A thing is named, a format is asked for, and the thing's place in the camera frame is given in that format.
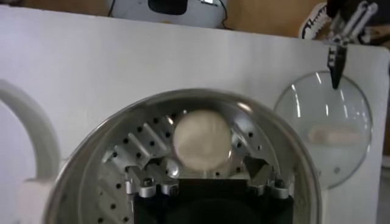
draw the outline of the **white ball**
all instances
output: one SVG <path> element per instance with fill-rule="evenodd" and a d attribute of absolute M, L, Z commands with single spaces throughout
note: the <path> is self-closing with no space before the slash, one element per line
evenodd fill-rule
<path fill-rule="evenodd" d="M 174 150 L 184 166 L 196 171 L 217 168 L 229 159 L 232 134 L 224 118 L 214 111 L 186 114 L 173 136 Z"/>

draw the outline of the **black mechanism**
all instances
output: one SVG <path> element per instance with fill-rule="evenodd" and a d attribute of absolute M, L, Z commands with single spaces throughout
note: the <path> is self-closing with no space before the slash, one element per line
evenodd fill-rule
<path fill-rule="evenodd" d="M 277 199 L 266 187 L 263 195 L 246 180 L 181 179 L 179 193 L 134 198 L 135 224 L 215 224 L 293 222 L 292 197 Z"/>
<path fill-rule="evenodd" d="M 331 86 L 333 89 L 337 89 L 347 61 L 347 48 L 344 46 L 330 47 L 328 55 Z"/>

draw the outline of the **glass dome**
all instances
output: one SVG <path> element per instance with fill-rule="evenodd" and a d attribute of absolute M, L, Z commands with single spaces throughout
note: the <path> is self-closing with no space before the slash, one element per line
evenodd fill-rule
<path fill-rule="evenodd" d="M 333 89 L 329 72 L 306 75 L 287 87 L 275 112 L 306 145 L 322 187 L 348 179 L 369 151 L 370 108 L 363 92 L 347 78 Z"/>

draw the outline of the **screw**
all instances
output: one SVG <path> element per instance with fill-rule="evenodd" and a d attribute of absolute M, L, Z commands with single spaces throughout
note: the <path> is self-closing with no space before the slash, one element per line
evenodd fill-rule
<path fill-rule="evenodd" d="M 257 196 L 257 195 L 258 195 L 258 189 L 257 189 L 257 188 L 254 188 L 254 187 L 250 187 L 250 188 L 249 188 L 249 193 L 250 193 L 251 195 Z"/>
<path fill-rule="evenodd" d="M 170 196 L 177 196 L 179 194 L 179 188 L 177 186 L 172 186 L 170 189 L 169 189 L 169 195 Z"/>
<path fill-rule="evenodd" d="M 153 185 L 153 179 L 151 179 L 150 177 L 144 178 L 143 183 L 146 187 L 149 187 Z"/>
<path fill-rule="evenodd" d="M 275 180 L 275 187 L 277 187 L 277 188 L 284 188 L 285 187 L 285 183 L 283 182 L 282 179 L 276 179 Z"/>

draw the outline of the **metal rim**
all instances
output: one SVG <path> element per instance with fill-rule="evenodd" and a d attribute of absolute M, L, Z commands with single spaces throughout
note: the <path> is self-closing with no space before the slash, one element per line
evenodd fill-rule
<path fill-rule="evenodd" d="M 55 223 L 56 218 L 56 212 L 59 208 L 60 203 L 60 196 L 65 188 L 65 183 L 69 180 L 72 172 L 75 169 L 75 163 L 77 162 L 78 157 L 83 156 L 86 153 L 86 150 L 83 150 L 88 143 L 90 143 L 91 138 L 98 135 L 99 132 L 109 126 L 116 124 L 117 120 L 121 118 L 122 114 L 131 112 L 132 110 L 143 107 L 155 100 L 161 101 L 161 99 L 170 98 L 174 99 L 175 97 L 179 97 L 178 95 L 189 95 L 189 96 L 197 96 L 197 97 L 223 97 L 223 96 L 229 96 L 230 98 L 234 98 L 237 101 L 245 102 L 246 104 L 249 104 L 251 106 L 254 106 L 256 109 L 256 113 L 261 113 L 266 119 L 269 119 L 274 123 L 275 126 L 279 128 L 279 130 L 287 136 L 287 138 L 290 140 L 290 143 L 294 146 L 295 149 L 299 150 L 299 152 L 296 152 L 298 156 L 301 159 L 302 167 L 305 170 L 305 173 L 307 173 L 308 177 L 308 184 L 310 191 L 310 203 L 311 203 L 311 210 L 310 210 L 310 223 L 321 223 L 321 213 L 322 213 L 322 201 L 321 201 L 321 190 L 320 185 L 317 178 L 317 173 L 314 168 L 314 164 L 311 160 L 310 155 L 308 154 L 307 150 L 305 150 L 304 144 L 299 139 L 298 135 L 295 133 L 295 131 L 278 115 L 274 114 L 274 112 L 265 106 L 259 104 L 253 99 L 250 99 L 248 97 L 239 96 L 234 93 L 229 93 L 227 91 L 216 91 L 216 90 L 210 90 L 210 89 L 180 89 L 175 91 L 168 91 L 164 93 L 160 93 L 151 97 L 147 97 L 145 99 L 142 99 L 138 102 L 135 102 L 128 107 L 125 107 L 124 109 L 121 109 L 119 112 L 115 113 L 114 115 L 110 116 L 108 119 L 103 121 L 100 125 L 98 125 L 76 148 L 76 150 L 72 153 L 72 155 L 69 157 L 68 161 L 64 165 L 63 169 L 59 173 L 55 183 L 54 187 L 52 188 L 49 197 L 48 202 L 46 203 L 46 207 L 44 210 L 44 216 L 43 220 L 45 223 Z"/>

